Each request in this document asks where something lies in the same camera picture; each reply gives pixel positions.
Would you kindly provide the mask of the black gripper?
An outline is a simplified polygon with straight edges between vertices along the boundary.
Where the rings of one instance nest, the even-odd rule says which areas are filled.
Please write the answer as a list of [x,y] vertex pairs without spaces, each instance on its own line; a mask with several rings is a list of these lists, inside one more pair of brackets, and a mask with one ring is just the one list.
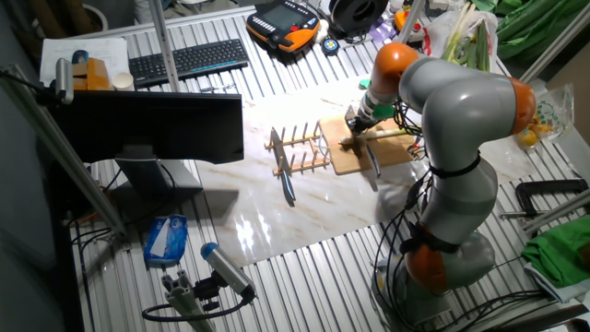
[[364,137],[372,127],[378,124],[378,121],[365,113],[356,113],[352,118],[352,124],[348,124],[348,129],[352,136]]

